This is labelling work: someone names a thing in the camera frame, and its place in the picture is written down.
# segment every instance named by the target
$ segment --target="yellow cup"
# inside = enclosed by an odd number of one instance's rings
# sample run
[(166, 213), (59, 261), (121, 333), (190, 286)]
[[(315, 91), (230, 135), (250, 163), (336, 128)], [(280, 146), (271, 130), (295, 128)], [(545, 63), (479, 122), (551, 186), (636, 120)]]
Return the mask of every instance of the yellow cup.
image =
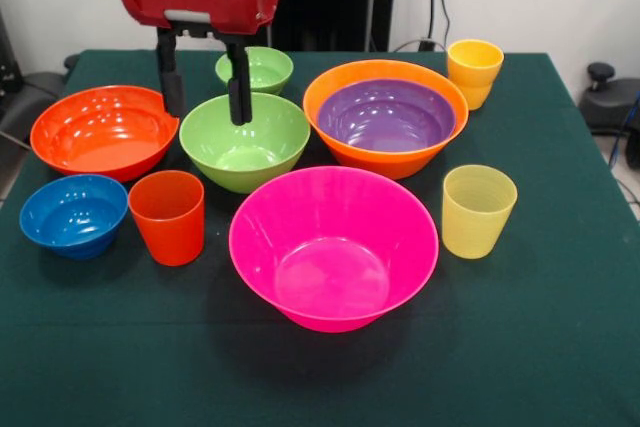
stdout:
[(449, 46), (449, 80), (467, 99), (469, 110), (479, 109), (487, 100), (503, 61), (502, 50), (484, 40), (459, 40)]
[(516, 184), (486, 165), (463, 165), (444, 178), (442, 241), (464, 259), (493, 249), (518, 199)]

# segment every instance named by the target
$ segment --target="orange bowl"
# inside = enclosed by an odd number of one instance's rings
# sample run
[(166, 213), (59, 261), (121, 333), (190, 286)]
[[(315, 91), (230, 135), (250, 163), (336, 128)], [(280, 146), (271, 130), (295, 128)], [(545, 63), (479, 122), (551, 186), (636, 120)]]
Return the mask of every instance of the orange bowl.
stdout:
[(38, 117), (31, 146), (63, 174), (101, 174), (120, 182), (151, 170), (169, 149), (180, 121), (162, 95), (134, 86), (85, 90)]
[[(415, 82), (438, 92), (451, 104), (456, 115), (456, 125), (451, 136), (439, 144), (420, 150), (376, 152), (340, 142), (318, 127), (320, 108), (332, 94), (356, 82), (374, 79)], [(469, 119), (467, 101), (451, 81), (426, 67), (397, 60), (362, 60), (328, 70), (307, 88), (303, 108), (309, 123), (327, 144), (338, 162), (348, 167), (370, 170), (391, 179), (409, 177), (422, 169), (445, 145), (462, 132)]]

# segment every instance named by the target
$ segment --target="bowl rim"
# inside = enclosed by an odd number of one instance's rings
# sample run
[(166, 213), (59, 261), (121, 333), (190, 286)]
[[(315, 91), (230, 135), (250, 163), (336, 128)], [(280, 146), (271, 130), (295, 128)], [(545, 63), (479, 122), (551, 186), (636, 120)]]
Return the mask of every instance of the bowl rim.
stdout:
[(292, 160), (292, 159), (296, 158), (298, 155), (300, 155), (300, 153), (304, 150), (306, 145), (309, 143), (309, 139), (311, 138), (311, 126), (309, 125), (309, 122), (307, 121), (307, 117), (302, 112), (302, 109), (300, 109), (300, 107), (298, 107), (296, 104), (291, 102), (289, 99), (285, 99), (284, 97), (280, 97), (279, 95), (267, 94), (265, 92), (251, 92), (251, 96), (252, 97), (253, 96), (257, 96), (257, 97), (267, 97), (267, 98), (271, 98), (271, 99), (278, 99), (278, 100), (283, 102), (281, 105), (286, 105), (287, 109), (291, 109), (292, 112), (295, 111), (295, 112), (299, 113), (299, 115), (301, 115), (302, 118), (305, 120), (304, 125), (305, 125), (306, 132), (305, 132), (304, 140), (303, 140), (303, 142), (300, 143), (300, 146), (295, 149), (293, 154), (291, 154), (288, 157), (280, 160), (278, 163), (276, 163), (274, 165), (270, 165), (268, 167), (263, 167), (262, 169), (248, 169), (248, 170), (247, 169), (244, 169), (244, 170), (220, 169), (218, 167), (214, 167), (209, 162), (204, 162), (197, 155), (193, 155), (192, 152), (189, 149), (187, 149), (187, 147), (185, 146), (184, 141), (183, 141), (184, 126), (187, 124), (187, 119), (189, 119), (189, 117), (194, 112), (196, 112), (197, 110), (205, 109), (207, 107), (207, 104), (209, 104), (210, 102), (217, 101), (218, 99), (222, 99), (222, 98), (225, 98), (225, 97), (226, 98), (229, 97), (229, 94), (224, 94), (224, 95), (219, 95), (217, 97), (213, 97), (212, 99), (206, 100), (203, 103), (201, 103), (200, 105), (194, 107), (193, 110), (191, 110), (191, 112), (189, 112), (185, 116), (184, 120), (182, 121), (182, 125), (180, 125), (180, 132), (178, 134), (178, 138), (180, 139), (180, 146), (182, 147), (182, 150), (185, 151), (185, 153), (189, 156), (189, 158), (192, 161), (196, 161), (196, 162), (204, 165), (208, 169), (213, 169), (213, 170), (216, 170), (218, 172), (229, 172), (229, 173), (235, 173), (235, 174), (249, 174), (249, 173), (251, 173), (251, 174), (256, 173), (257, 174), (257, 173), (260, 173), (260, 172), (266, 172), (268, 170), (271, 170), (274, 167), (278, 167), (280, 165), (286, 164), (290, 160)]
[[(367, 80), (358, 80), (356, 82), (353, 82), (352, 84), (349, 85), (345, 85), (344, 87), (342, 87), (340, 90), (336, 90), (333, 94), (331, 94), (329, 97), (327, 97), (327, 100), (324, 101), (324, 103), (322, 104), (322, 106), (318, 109), (318, 117), (320, 117), (320, 112), (322, 111), (322, 109), (324, 108), (324, 106), (327, 104), (327, 102), (329, 102), (329, 100), (331, 100), (333, 97), (335, 97), (336, 95), (338, 95), (340, 92), (342, 92), (345, 89), (351, 88), (351, 87), (355, 87), (359, 84), (363, 84), (365, 82), (399, 82), (402, 84), (408, 84), (408, 85), (412, 85), (414, 87), (418, 87), (422, 90), (428, 91), (432, 94), (435, 94), (436, 96), (440, 97), (440, 99), (442, 101), (444, 101), (444, 103), (446, 104), (448, 111), (451, 113), (451, 116), (453, 117), (453, 122), (451, 125), (451, 129), (449, 129), (449, 132), (447, 133), (447, 135), (445, 136), (445, 138), (443, 140), (441, 140), (440, 142), (436, 142), (435, 144), (431, 144), (427, 147), (423, 147), (425, 149), (428, 149), (429, 147), (433, 147), (434, 145), (438, 145), (441, 142), (444, 142), (446, 140), (449, 139), (449, 137), (451, 137), (451, 135), (453, 135), (453, 132), (456, 130), (456, 122), (458, 120), (457, 116), (456, 116), (456, 111), (455, 109), (451, 106), (451, 102), (449, 102), (446, 97), (444, 95), (442, 95), (440, 92), (438, 92), (437, 90), (431, 89), (429, 87), (427, 87), (426, 85), (423, 85), (419, 82), (415, 82), (413, 80), (402, 80), (402, 79), (389, 79), (389, 78), (380, 78), (380, 79), (367, 79)], [(328, 135), (329, 137), (331, 137), (333, 140), (337, 140), (338, 142), (342, 143), (342, 144), (346, 144), (346, 142), (334, 137), (333, 135), (330, 135), (327, 131), (323, 130), (323, 132)], [(383, 150), (369, 150), (369, 152), (386, 152)], [(412, 152), (417, 152), (417, 151), (411, 151), (411, 150), (403, 150), (400, 153), (412, 153)]]
[[(264, 45), (251, 45), (249, 47), (245, 47), (245, 50), (247, 51), (247, 57), (249, 58), (249, 64), (251, 64), (251, 52), (259, 52), (259, 51), (263, 51), (263, 52), (271, 52), (275, 55), (277, 55), (278, 57), (280, 57), (282, 60), (285, 61), (285, 63), (287, 64), (287, 71), (285, 74), (283, 74), (282, 78), (280, 80), (278, 80), (277, 82), (271, 82), (269, 84), (265, 84), (265, 85), (261, 85), (259, 87), (252, 87), (252, 89), (270, 89), (270, 88), (274, 88), (279, 86), (280, 84), (282, 84), (283, 82), (286, 82), (287, 80), (289, 80), (291, 78), (291, 76), (293, 75), (293, 70), (294, 70), (294, 64), (293, 64), (293, 59), (291, 59), (291, 57), (289, 57), (289, 55), (287, 55), (285, 52), (283, 52), (282, 50), (278, 50), (278, 49), (274, 49), (273, 47), (267, 47)], [(222, 53), (222, 55), (220, 55), (220, 57), (218, 57), (218, 60), (216, 61), (216, 65), (214, 70), (216, 71), (216, 75), (218, 76), (218, 79), (220, 79), (220, 81), (222, 81), (223, 83), (226, 83), (229, 81), (229, 79), (226, 76), (222, 76), (220, 73), (220, 69), (222, 67), (222, 63), (224, 62), (225, 59), (228, 59), (228, 56), (226, 53)]]
[[(434, 75), (436, 75), (438, 77), (441, 77), (444, 81), (446, 81), (448, 84), (450, 84), (450, 86), (455, 90), (455, 92), (457, 92), (460, 95), (460, 99), (462, 100), (463, 106), (464, 106), (464, 114), (463, 114), (463, 118), (462, 118), (462, 121), (460, 123), (460, 126), (458, 126), (458, 115), (457, 115), (455, 109), (453, 109), (453, 107), (452, 107), (452, 110), (454, 111), (454, 115), (455, 115), (455, 118), (456, 118), (456, 124), (454, 126), (453, 132), (451, 133), (451, 135), (449, 135), (449, 137), (447, 137), (446, 139), (444, 139), (441, 142), (438, 142), (437, 144), (430, 145), (429, 147), (425, 147), (423, 149), (404, 150), (402, 152), (382, 152), (382, 151), (379, 151), (379, 150), (368, 150), (368, 149), (362, 149), (360, 147), (354, 147), (352, 145), (345, 144), (344, 142), (335, 139), (334, 137), (330, 136), (327, 132), (322, 130), (318, 126), (318, 124), (316, 122), (316, 119), (313, 119), (311, 117), (311, 113), (309, 112), (309, 109), (308, 109), (307, 94), (308, 94), (309, 90), (311, 89), (311, 87), (313, 87), (316, 84), (316, 82), (317, 83), (322, 82), (324, 80), (323, 79), (324, 75), (327, 75), (330, 72), (334, 72), (335, 70), (338, 70), (340, 68), (345, 68), (346, 66), (351, 66), (351, 65), (354, 65), (354, 64), (371, 64), (371, 63), (375, 64), (375, 63), (379, 63), (379, 62), (391, 63), (391, 64), (396, 64), (396, 65), (397, 64), (409, 64), (412, 67), (419, 67), (421, 69), (425, 69), (425, 70), (428, 70), (428, 71), (432, 72)], [(388, 77), (372, 77), (370, 79), (363, 79), (363, 80), (379, 80), (379, 79), (383, 79), (383, 78), (388, 79)], [(402, 60), (394, 60), (394, 59), (356, 60), (354, 62), (347, 62), (347, 63), (344, 63), (344, 64), (337, 65), (335, 67), (332, 67), (329, 70), (324, 71), (318, 77), (313, 79), (313, 81), (309, 84), (309, 86), (305, 90), (304, 97), (302, 99), (302, 109), (304, 111), (305, 116), (307, 117), (307, 120), (309, 121), (309, 124), (311, 124), (311, 126), (316, 130), (316, 132), (318, 132), (318, 135), (320, 135), (320, 137), (326, 136), (326, 137), (330, 138), (332, 141), (334, 141), (334, 142), (340, 144), (342, 147), (344, 147), (344, 149), (347, 150), (347, 151), (353, 151), (353, 152), (364, 154), (364, 155), (372, 155), (372, 154), (374, 154), (376, 156), (389, 157), (391, 159), (395, 158), (395, 157), (405, 157), (405, 156), (408, 156), (408, 155), (424, 155), (424, 154), (430, 154), (432, 152), (436, 152), (439, 149), (441, 149), (444, 146), (446, 146), (453, 139), (458, 137), (462, 133), (462, 131), (464, 130), (464, 128), (466, 127), (466, 125), (467, 125), (467, 123), (469, 121), (469, 105), (467, 103), (467, 100), (465, 99), (465, 97), (462, 94), (462, 92), (460, 91), (460, 89), (453, 82), (451, 82), (449, 79), (447, 79), (444, 75), (436, 72), (433, 69), (429, 69), (428, 67), (424, 67), (423, 65), (415, 64), (413, 62), (405, 62), (405, 61), (402, 61)]]
[[(421, 280), (418, 285), (415, 287), (415, 289), (412, 289), (410, 294), (408, 294), (405, 298), (395, 302), (394, 304), (387, 306), (383, 309), (378, 309), (375, 312), (371, 312), (369, 314), (364, 314), (364, 315), (358, 315), (358, 316), (353, 316), (353, 317), (342, 317), (342, 318), (335, 318), (335, 317), (323, 317), (323, 316), (318, 316), (318, 315), (311, 315), (311, 314), (307, 314), (304, 312), (300, 312), (294, 309), (291, 309), (289, 307), (286, 307), (284, 305), (282, 305), (280, 302), (275, 301), (274, 299), (269, 299), (266, 295), (263, 295), (262, 292), (259, 292), (257, 289), (255, 289), (252, 285), (251, 282), (249, 282), (247, 280), (247, 278), (244, 276), (244, 274), (240, 271), (240, 269), (238, 268), (238, 264), (236, 263), (236, 256), (235, 256), (235, 252), (232, 248), (232, 246), (234, 245), (232, 243), (232, 239), (234, 236), (234, 232), (236, 229), (236, 224), (237, 222), (239, 222), (239, 217), (240, 214), (244, 211), (244, 209), (246, 209), (247, 204), (249, 203), (249, 201), (257, 195), (260, 195), (260, 193), (262, 192), (263, 189), (269, 188), (269, 186), (271, 184), (277, 183), (277, 182), (283, 182), (286, 179), (288, 179), (291, 176), (296, 176), (296, 175), (302, 175), (302, 173), (306, 173), (308, 171), (315, 171), (315, 172), (319, 172), (319, 171), (327, 171), (327, 170), (333, 170), (333, 171), (343, 171), (343, 172), (350, 172), (351, 174), (356, 174), (356, 175), (361, 175), (363, 177), (370, 177), (371, 179), (374, 179), (376, 182), (384, 182), (387, 183), (391, 186), (393, 186), (394, 189), (398, 190), (399, 192), (402, 192), (403, 195), (406, 195), (408, 197), (411, 198), (412, 202), (416, 205), (416, 207), (425, 214), (427, 223), (429, 224), (429, 228), (430, 230), (433, 232), (434, 236), (435, 236), (435, 242), (434, 242), (434, 255), (433, 255), (433, 259), (429, 262), (430, 265), (427, 268), (427, 275), (425, 275), (425, 278), (423, 280)], [(433, 273), (435, 272), (436, 269), (436, 263), (438, 262), (438, 258), (440, 256), (440, 236), (438, 235), (438, 229), (436, 228), (436, 224), (433, 220), (433, 217), (431, 217), (431, 213), (429, 212), (429, 210), (426, 208), (426, 206), (420, 201), (420, 199), (418, 199), (409, 189), (407, 189), (406, 187), (400, 185), (398, 182), (395, 182), (394, 180), (391, 180), (387, 177), (384, 177), (383, 175), (380, 174), (376, 174), (374, 172), (370, 172), (368, 170), (362, 170), (362, 169), (357, 169), (354, 167), (344, 167), (341, 165), (322, 165), (322, 166), (317, 166), (317, 167), (308, 167), (305, 169), (298, 169), (298, 170), (294, 170), (292, 172), (283, 174), (279, 177), (276, 177), (275, 179), (270, 180), (269, 182), (261, 185), (260, 187), (258, 187), (255, 191), (253, 191), (251, 194), (249, 194), (249, 196), (242, 202), (242, 204), (240, 205), (240, 207), (238, 207), (238, 209), (236, 210), (236, 213), (233, 216), (233, 219), (231, 220), (231, 225), (229, 227), (229, 236), (228, 236), (228, 240), (227, 240), (228, 246), (229, 246), (229, 254), (231, 255), (231, 261), (233, 263), (233, 267), (235, 268), (236, 272), (238, 273), (238, 275), (240, 276), (240, 278), (243, 280), (243, 282), (247, 285), (247, 287), (249, 287), (251, 289), (252, 292), (254, 292), (258, 297), (260, 297), (261, 299), (263, 299), (264, 301), (268, 302), (269, 304), (273, 305), (274, 307), (276, 307), (277, 309), (296, 315), (296, 316), (300, 316), (300, 317), (304, 317), (305, 319), (310, 319), (310, 320), (318, 320), (318, 321), (323, 321), (323, 322), (356, 322), (356, 321), (364, 321), (364, 320), (369, 320), (372, 318), (377, 318), (380, 317), (388, 312), (391, 312), (392, 310), (397, 309), (398, 307), (400, 307), (403, 304), (406, 304), (407, 302), (409, 302), (411, 299), (413, 299), (416, 295), (418, 295), (418, 293), (423, 289), (423, 287), (427, 284), (427, 282), (429, 281), (429, 279), (431, 278), (431, 276), (433, 275)]]
[[(100, 235), (90, 238), (90, 239), (84, 239), (84, 240), (79, 240), (76, 242), (71, 242), (68, 244), (51, 244), (48, 242), (44, 242), (40, 239), (37, 239), (35, 237), (33, 237), (32, 235), (30, 235), (25, 227), (24, 227), (24, 218), (26, 215), (26, 209), (27, 206), (39, 195), (42, 195), (43, 193), (45, 193), (48, 189), (50, 189), (53, 185), (55, 184), (61, 184), (61, 183), (65, 183), (70, 181), (71, 179), (81, 179), (81, 178), (100, 178), (103, 180), (107, 180), (109, 183), (111, 183), (114, 187), (116, 187), (116, 189), (120, 190), (123, 194), (124, 194), (124, 198), (126, 199), (125, 201), (125, 205), (124, 208), (121, 209), (122, 212), (120, 212), (120, 215), (117, 217), (117, 220), (113, 223), (113, 225), (107, 229), (105, 232), (102, 232)], [(33, 194), (31, 194), (29, 196), (29, 198), (25, 201), (25, 203), (23, 204), (22, 208), (20, 209), (20, 215), (19, 215), (19, 223), (20, 223), (20, 230), (22, 230), (22, 233), (25, 235), (25, 237), (27, 237), (31, 242), (33, 242), (34, 244), (38, 244), (42, 247), (47, 247), (49, 249), (68, 249), (68, 248), (72, 248), (72, 247), (78, 247), (84, 244), (89, 244), (91, 242), (95, 242), (96, 240), (103, 238), (107, 235), (109, 235), (111, 232), (113, 232), (114, 230), (118, 229), (118, 227), (120, 227), (120, 224), (122, 223), (122, 221), (124, 220), (125, 216), (127, 215), (127, 211), (129, 209), (129, 204), (128, 204), (128, 194), (127, 194), (127, 189), (124, 187), (124, 185), (122, 185), (120, 182), (118, 182), (117, 180), (112, 179), (111, 177), (107, 177), (106, 175), (100, 175), (100, 174), (76, 174), (76, 175), (68, 175), (65, 177), (61, 177), (59, 179), (56, 179), (52, 182), (48, 182), (46, 184), (44, 184), (42, 187), (40, 187), (38, 190), (36, 190)]]
[[(70, 99), (74, 99), (76, 97), (80, 97), (82, 95), (86, 95), (90, 92), (93, 91), (98, 91), (98, 90), (115, 90), (115, 89), (119, 89), (119, 88), (127, 88), (127, 89), (131, 89), (131, 90), (135, 90), (138, 92), (145, 92), (145, 93), (151, 93), (154, 94), (156, 97), (159, 97), (160, 99), (160, 104), (162, 106), (161, 109), (149, 109), (149, 110), (157, 110), (158, 113), (160, 114), (161, 117), (164, 118), (168, 118), (169, 120), (167, 121), (167, 124), (171, 127), (171, 131), (169, 133), (168, 138), (166, 139), (166, 141), (162, 144), (162, 146), (157, 149), (155, 152), (152, 152), (151, 154), (147, 155), (144, 158), (138, 159), (133, 163), (128, 163), (126, 165), (120, 165), (117, 167), (113, 167), (113, 168), (109, 168), (109, 169), (89, 169), (89, 170), (79, 170), (75, 167), (69, 166), (69, 165), (63, 165), (63, 164), (59, 164), (57, 162), (55, 162), (53, 159), (49, 158), (47, 155), (44, 155), (37, 147), (37, 142), (34, 143), (34, 132), (36, 132), (36, 130), (38, 129), (39, 125), (43, 122), (43, 117), (50, 112), (50, 110), (54, 109), (54, 108), (58, 108), (60, 104), (62, 104), (63, 102), (67, 102)], [(36, 154), (36, 156), (45, 164), (49, 165), (50, 167), (54, 168), (55, 170), (61, 171), (61, 172), (71, 172), (73, 174), (77, 174), (77, 175), (89, 175), (89, 174), (95, 174), (95, 175), (103, 175), (108, 177), (112, 172), (117, 172), (123, 169), (129, 169), (131, 167), (143, 164), (147, 161), (149, 161), (150, 159), (152, 159), (153, 157), (155, 157), (156, 155), (158, 155), (160, 152), (165, 151), (166, 149), (169, 148), (169, 145), (171, 145), (171, 142), (173, 142), (173, 140), (176, 137), (176, 134), (178, 133), (178, 128), (180, 127), (180, 119), (173, 117), (171, 114), (169, 114), (166, 110), (164, 110), (164, 100), (162, 98), (162, 94), (156, 90), (153, 89), (148, 89), (146, 87), (140, 87), (137, 85), (117, 85), (117, 84), (113, 84), (113, 85), (105, 85), (105, 86), (101, 86), (101, 87), (91, 87), (89, 89), (84, 89), (81, 91), (78, 91), (74, 94), (68, 95), (60, 100), (58, 100), (57, 102), (55, 102), (54, 104), (50, 105), (44, 112), (42, 112), (38, 118), (36, 119), (36, 121), (33, 123), (33, 126), (31, 127), (31, 132), (29, 134), (29, 141), (31, 143), (31, 148), (33, 149), (33, 153)]]

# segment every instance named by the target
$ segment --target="white wall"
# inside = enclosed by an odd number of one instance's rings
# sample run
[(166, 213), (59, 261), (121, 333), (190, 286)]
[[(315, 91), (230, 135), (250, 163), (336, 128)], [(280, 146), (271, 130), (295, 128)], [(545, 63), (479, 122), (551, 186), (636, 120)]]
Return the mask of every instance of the white wall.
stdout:
[[(25, 72), (63, 69), (87, 48), (151, 49), (155, 30), (137, 24), (120, 0), (0, 0), (11, 43)], [(180, 39), (188, 48), (220, 48), (212, 40)]]
[[(619, 75), (640, 76), (640, 0), (446, 1), (450, 42), (476, 37), (505, 51), (549, 52), (574, 99), (594, 60), (612, 63)], [(435, 37), (442, 40), (439, 5)], [(426, 35), (428, 23), (429, 0), (396, 0), (391, 46)]]
[[(620, 74), (640, 75), (638, 0), (447, 0), (450, 40), (479, 37), (506, 51), (547, 51), (570, 91), (586, 85), (586, 64), (613, 63)], [(0, 0), (22, 68), (60, 70), (64, 57), (85, 48), (152, 48), (154, 31), (133, 21), (120, 0)], [(429, 0), (396, 0), (391, 45), (427, 30)], [(442, 37), (443, 18), (436, 22)], [(214, 48), (207, 41), (181, 41)]]

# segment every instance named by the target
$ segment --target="pink bowl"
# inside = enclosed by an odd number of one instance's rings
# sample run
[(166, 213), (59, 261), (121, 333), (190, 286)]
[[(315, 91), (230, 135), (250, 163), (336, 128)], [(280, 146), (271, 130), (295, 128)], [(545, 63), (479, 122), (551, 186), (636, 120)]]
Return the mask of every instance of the pink bowl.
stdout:
[(335, 333), (416, 295), (435, 268), (438, 233), (424, 205), (392, 180), (314, 167), (251, 194), (229, 248), (256, 294), (303, 327)]

